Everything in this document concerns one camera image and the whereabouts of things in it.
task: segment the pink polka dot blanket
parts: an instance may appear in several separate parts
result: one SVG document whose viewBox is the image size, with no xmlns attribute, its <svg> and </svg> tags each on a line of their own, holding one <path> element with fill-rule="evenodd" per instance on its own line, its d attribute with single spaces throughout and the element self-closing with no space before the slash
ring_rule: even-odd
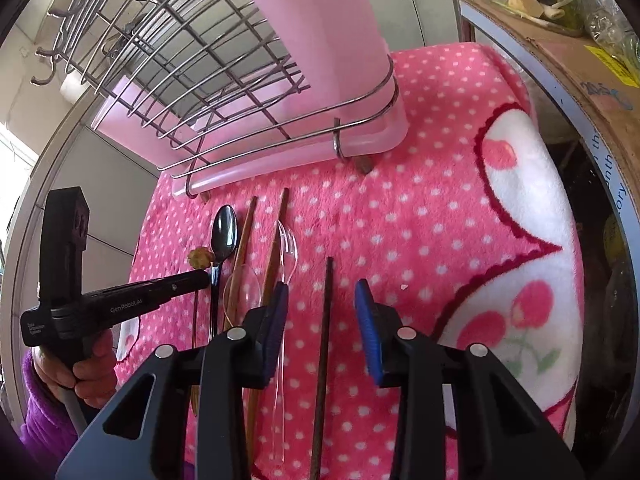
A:
<svg viewBox="0 0 640 480">
<path fill-rule="evenodd" d="M 314 423 L 325 258 L 335 259 L 325 478 L 386 479 L 399 393 L 367 375 L 354 286 L 448 346 L 482 342 L 504 362 L 556 429 L 570 439 L 582 347 L 582 263 L 574 220 L 534 124 L 524 85 L 492 49 L 432 46 L 393 54 L 410 128 L 361 176 L 329 161 L 236 182 L 201 200 L 172 198 L 163 174 L 144 221 L 130 280 L 189 270 L 208 246 L 213 217 L 231 204 L 242 219 L 259 197 L 247 262 L 260 280 L 280 194 L 298 243 L 285 331 L 284 416 L 274 385 L 261 396 L 254 474 L 307 478 Z M 228 278 L 231 263 L 225 264 Z M 128 322 L 116 371 L 124 382 L 156 346 L 191 346 L 193 294 Z M 208 293 L 200 294 L 197 344 L 206 343 Z M 457 477 L 455 419 L 446 393 L 447 478 Z M 186 459 L 194 461 L 190 413 Z"/>
</svg>

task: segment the dish drying rack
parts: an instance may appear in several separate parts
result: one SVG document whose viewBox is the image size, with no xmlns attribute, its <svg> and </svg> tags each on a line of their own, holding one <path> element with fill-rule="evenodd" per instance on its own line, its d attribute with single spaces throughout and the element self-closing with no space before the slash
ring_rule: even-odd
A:
<svg viewBox="0 0 640 480">
<path fill-rule="evenodd" d="M 203 17 L 210 17 L 213 9 L 217 18 L 203 25 Z M 340 133 L 378 120 L 399 101 L 388 57 L 386 76 L 365 94 L 277 120 L 270 109 L 291 95 L 309 91 L 310 85 L 253 0 L 72 0 L 67 10 L 51 9 L 49 15 L 61 20 L 60 29 L 52 49 L 39 48 L 36 54 L 49 59 L 51 72 L 46 79 L 31 82 L 50 83 L 61 61 L 67 75 L 78 72 L 82 84 L 89 83 L 96 95 L 106 99 L 94 128 L 114 106 L 124 106 L 128 118 L 138 118 L 140 127 L 149 128 L 159 141 L 167 139 L 180 153 L 175 162 L 158 165 L 158 170 L 172 170 L 173 179 L 183 179 L 190 198 L 199 193 L 191 190 L 191 183 L 200 172 L 318 136 L 332 136 L 335 156 L 344 160 Z M 391 99 L 376 113 L 347 122 L 335 113 L 328 127 L 296 136 L 289 133 L 299 121 L 366 100 L 391 79 Z M 280 89 L 277 94 L 260 97 L 261 89 L 274 85 Z M 250 104 L 225 113 L 225 107 L 241 99 Z M 207 147 L 207 137 L 254 114 L 263 115 L 268 126 Z M 190 128 L 187 137 L 177 135 L 183 126 Z M 279 138 L 220 160 L 211 156 L 267 130 L 277 131 Z"/>
</svg>

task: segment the wooden chopstick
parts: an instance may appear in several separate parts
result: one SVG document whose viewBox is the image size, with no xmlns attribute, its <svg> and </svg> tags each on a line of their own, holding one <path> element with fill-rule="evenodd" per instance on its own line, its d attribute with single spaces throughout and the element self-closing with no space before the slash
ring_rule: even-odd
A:
<svg viewBox="0 0 640 480">
<path fill-rule="evenodd" d="M 324 276 L 324 305 L 322 306 L 322 332 L 320 335 L 320 358 L 318 360 L 318 386 L 316 387 L 316 414 L 314 436 L 311 443 L 311 468 L 309 480 L 320 480 L 322 462 L 322 436 L 324 434 L 324 402 L 326 398 L 326 370 L 329 360 L 329 324 L 334 293 L 334 259 L 326 260 Z"/>
<path fill-rule="evenodd" d="M 240 244 L 238 245 L 238 252 L 236 253 L 236 260 L 234 262 L 234 270 L 231 274 L 231 284 L 229 285 L 229 294 L 226 298 L 226 305 L 224 305 L 225 298 L 223 301 L 223 308 L 225 308 L 226 316 L 225 316 L 225 325 L 224 330 L 229 330 L 231 328 L 231 324 L 237 324 L 238 320 L 236 319 L 238 315 L 238 294 L 240 293 L 240 285 L 242 282 L 242 265 L 244 265 L 244 261 L 246 260 L 246 250 L 249 246 L 249 238 L 251 238 L 251 230 L 254 227 L 254 213 L 255 207 L 258 203 L 258 197 L 254 196 L 251 198 L 251 203 L 249 204 L 249 209 L 246 212 L 246 218 L 244 219 L 244 225 L 242 226 L 242 234 L 240 235 Z"/>
<path fill-rule="evenodd" d="M 284 224 L 287 216 L 287 205 L 289 204 L 289 188 L 282 190 L 280 198 L 280 211 L 278 212 L 278 220 L 274 225 L 273 242 L 271 243 L 271 253 L 266 270 L 264 272 L 264 283 L 262 285 L 262 301 L 261 305 L 268 305 L 271 301 L 273 287 L 276 285 L 278 268 L 280 267 L 280 230 L 278 222 Z M 260 400 L 260 390 L 249 390 L 249 401 L 246 409 L 246 453 L 249 459 L 249 471 L 254 465 L 254 443 L 255 443 L 255 421 L 258 412 L 258 401 Z"/>
<path fill-rule="evenodd" d="M 196 348 L 196 329 L 198 325 L 198 291 L 193 293 L 193 322 L 191 327 L 191 348 Z"/>
</svg>

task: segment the yellow label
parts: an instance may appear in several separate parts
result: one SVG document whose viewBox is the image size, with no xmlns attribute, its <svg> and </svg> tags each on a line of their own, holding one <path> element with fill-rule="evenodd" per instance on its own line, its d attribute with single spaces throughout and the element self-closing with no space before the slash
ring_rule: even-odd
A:
<svg viewBox="0 0 640 480">
<path fill-rule="evenodd" d="M 622 63 L 607 54 L 605 50 L 601 49 L 599 46 L 585 45 L 585 48 L 595 57 L 597 57 L 601 62 L 603 62 L 606 67 L 611 70 L 614 75 L 625 85 L 633 86 L 634 88 L 640 88 L 640 86 L 638 86 L 638 83 L 636 83 L 636 80 L 629 73 L 629 70 L 627 70 Z"/>
<path fill-rule="evenodd" d="M 604 224 L 604 253 L 611 267 L 625 253 L 625 241 L 618 227 L 618 221 L 612 214 Z"/>
</svg>

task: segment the purple sleeve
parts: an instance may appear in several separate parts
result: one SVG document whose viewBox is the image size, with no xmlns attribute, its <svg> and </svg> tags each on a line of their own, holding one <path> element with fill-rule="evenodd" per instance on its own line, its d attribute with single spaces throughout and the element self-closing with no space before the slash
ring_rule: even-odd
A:
<svg viewBox="0 0 640 480">
<path fill-rule="evenodd" d="M 29 403 L 20 440 L 40 467 L 53 474 L 75 444 L 76 430 L 65 407 L 51 395 L 36 374 L 31 352 L 27 352 L 22 361 L 22 375 Z M 184 480 L 193 479 L 193 465 L 185 462 Z"/>
</svg>

